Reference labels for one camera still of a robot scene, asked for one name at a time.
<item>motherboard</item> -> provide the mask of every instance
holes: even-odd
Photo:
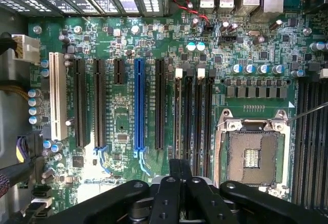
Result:
[[[210,26],[181,11],[29,19],[41,57],[30,122],[43,133],[39,184],[52,188],[54,213],[132,179],[151,184],[172,158],[215,186],[236,180],[291,200],[296,123],[280,121],[296,115],[299,78],[324,61],[309,46],[325,40],[327,14],[290,10],[278,25],[207,16]]]

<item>ram slot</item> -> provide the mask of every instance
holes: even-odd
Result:
[[[193,77],[186,76],[184,89],[184,133],[183,133],[183,158],[190,158],[190,138],[191,138],[191,112],[192,112],[192,90]]]
[[[165,130],[165,61],[156,60],[155,65],[155,149],[164,148],[164,130]]]
[[[84,59],[74,60],[74,130],[78,148],[87,145],[86,64]]]
[[[101,149],[106,146],[106,90],[105,61],[93,60],[93,117],[94,147]]]
[[[212,88],[214,78],[207,78],[204,121],[204,163],[203,176],[210,177],[210,149],[211,149],[211,117],[212,117]]]
[[[134,150],[144,149],[144,105],[145,105],[145,62],[138,58],[134,62]]]

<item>chip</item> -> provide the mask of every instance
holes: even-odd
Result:
[[[289,42],[289,35],[283,35],[282,42]]]
[[[187,54],[181,54],[181,61],[187,61],[188,55]]]
[[[83,168],[84,166],[83,156],[72,156],[72,166],[74,168]]]
[[[222,56],[214,56],[214,62],[217,64],[222,64]]]

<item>green circuit board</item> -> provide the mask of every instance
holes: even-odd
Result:
[[[159,175],[169,173],[168,160],[175,158],[174,126],[175,126],[175,69],[187,66],[194,71],[201,65],[206,69],[216,70],[215,82],[212,93],[211,106],[211,149],[210,149],[210,173],[208,178],[213,180],[215,164],[214,151],[217,146],[216,126],[222,111],[229,108],[234,117],[238,118],[273,118],[276,112],[283,109],[288,117],[296,114],[297,106],[297,79],[291,77],[291,64],[293,67],[304,70],[306,75],[306,63],[322,62],[322,54],[313,54],[309,45],[312,42],[324,39],[326,28],[322,23],[326,22],[324,14],[302,15],[300,11],[289,11],[281,15],[283,26],[275,31],[269,30],[269,24],[255,24],[249,17],[233,17],[224,14],[209,14],[210,22],[215,29],[211,35],[203,35],[201,26],[190,28],[192,16],[178,12],[167,18],[31,18],[29,22],[29,36],[40,39],[41,58],[48,59],[49,52],[62,52],[62,42],[58,40],[63,30],[68,31],[68,36],[75,46],[75,55],[86,61],[86,89],[87,89],[87,139],[89,144],[85,148],[76,147],[73,128],[69,129],[69,136],[63,140],[63,158],[55,161],[53,157],[46,159],[46,167],[55,169],[55,179],[51,182],[53,197],[55,200],[55,213],[69,208],[94,195],[104,192],[131,179],[140,179],[151,183],[152,179]],[[218,25],[221,21],[237,23],[238,29],[232,33],[237,36],[237,42],[233,44],[218,45],[221,36]],[[42,34],[33,32],[34,26],[43,29]],[[74,33],[74,27],[81,26],[82,33]],[[133,26],[138,27],[136,34],[131,32]],[[313,30],[311,36],[304,36],[303,29],[310,27]],[[108,28],[113,28],[110,35]],[[256,30],[265,36],[263,44],[254,46],[248,44],[254,37],[248,36],[248,32]],[[206,46],[201,53],[188,53],[188,43],[203,42]],[[133,50],[132,56],[127,56],[126,51]],[[114,84],[114,64],[116,58],[125,62],[125,84]],[[145,150],[143,161],[136,158],[134,151],[134,61],[137,58],[145,60]],[[99,155],[94,151],[94,120],[93,120],[93,60],[105,61],[106,76],[106,150],[105,162],[99,165]],[[165,143],[163,150],[155,149],[155,63],[157,59],[165,59],[166,87],[165,87]],[[255,68],[266,64],[272,69],[276,65],[284,66],[284,73],[275,75],[271,71],[266,75],[259,75],[256,71],[252,74],[234,74],[231,67],[234,64],[245,66],[253,64]],[[31,87],[41,87],[40,66],[31,66]],[[67,105],[68,118],[74,116],[73,93],[74,83],[72,69],[67,69]],[[238,94],[228,95],[228,88],[245,87],[284,88],[284,98],[260,97],[256,90],[256,97],[247,97],[247,94],[238,97]],[[184,92],[185,81],[182,81]],[[43,101],[43,116],[50,117],[49,101]],[[192,103],[191,118],[194,121],[195,104]],[[205,110],[205,99],[202,99],[202,116]],[[275,155],[277,183],[281,183],[283,161],[289,161],[287,187],[292,187],[293,167],[293,141],[295,124],[291,127],[291,141],[288,157],[283,151],[284,140],[277,137],[277,154]],[[195,133],[195,126],[191,124],[191,138]],[[119,140],[118,135],[124,135],[126,139]],[[220,182],[229,179],[225,169],[228,157],[227,148],[229,140],[225,140],[223,154],[219,159],[223,165]],[[203,158],[200,161],[199,174],[204,175]],[[70,182],[66,177],[72,176]]]

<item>electrolytic capacitor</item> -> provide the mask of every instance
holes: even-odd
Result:
[[[33,115],[29,118],[29,123],[32,125],[39,124],[41,123],[41,121],[42,121],[42,116],[40,115]]]
[[[50,149],[54,144],[55,142],[51,139],[46,139],[45,141],[43,141],[43,148]]]
[[[41,60],[40,62],[41,67],[48,68],[49,67],[49,61],[46,59]]]
[[[63,42],[64,44],[69,44],[69,43],[71,42],[71,39],[68,38],[68,37],[65,36],[65,35],[60,35],[60,36],[58,37],[58,39],[59,39],[61,42]]]
[[[53,153],[57,153],[63,149],[63,144],[61,142],[57,142],[51,146],[51,151]]]
[[[196,45],[192,42],[188,43],[186,46],[187,51],[194,52],[196,50]]]
[[[228,26],[227,31],[228,31],[229,33],[231,33],[231,32],[233,32],[233,31],[235,31],[237,28],[238,28],[238,24],[236,24],[236,23],[232,23],[232,24],[230,24],[230,26]]]
[[[305,72],[303,70],[294,70],[291,72],[291,76],[294,78],[299,78],[305,76]]]
[[[30,115],[40,115],[42,112],[42,109],[40,107],[31,107],[29,109],[29,114]]]
[[[262,43],[264,43],[264,41],[265,41],[265,39],[263,36],[255,37],[253,39],[253,45],[256,46],[256,45],[262,44]]]
[[[322,51],[324,49],[325,43],[324,42],[316,42],[310,44],[311,51]]]
[[[240,64],[235,64],[234,66],[231,67],[231,72],[234,74],[238,74],[242,71],[242,66]]]
[[[276,65],[272,68],[272,73],[274,73],[274,74],[282,74],[283,72],[284,72],[283,65]]]
[[[50,175],[53,175],[55,173],[53,168],[48,168],[45,172],[42,173],[41,177],[43,179],[48,178]]]
[[[251,74],[254,72],[254,66],[252,64],[247,64],[244,66],[243,70],[246,74]]]
[[[196,50],[198,52],[203,52],[205,50],[205,44],[203,42],[199,42],[196,46]]]
[[[229,23],[228,22],[222,22],[221,23],[221,26],[219,27],[219,31],[221,33],[225,32],[225,30],[228,28],[228,26],[229,26]]]
[[[268,65],[260,65],[257,67],[257,72],[259,74],[267,74],[269,71],[269,67]]]
[[[282,20],[276,20],[274,23],[272,23],[272,24],[269,26],[269,29],[270,29],[271,31],[273,31],[273,30],[276,30],[277,28],[279,28],[281,25],[282,25]]]
[[[42,99],[39,97],[29,98],[29,100],[28,100],[28,104],[31,107],[40,106],[41,103],[42,103]]]
[[[190,28],[195,29],[198,27],[199,24],[199,19],[198,18],[193,18],[190,23]]]
[[[40,74],[42,77],[49,77],[50,75],[49,69],[42,69]]]
[[[29,97],[40,97],[41,90],[38,88],[30,89],[27,94],[29,95]]]
[[[47,179],[42,179],[41,184],[49,184],[51,181],[53,181],[55,177],[53,175],[50,175]]]

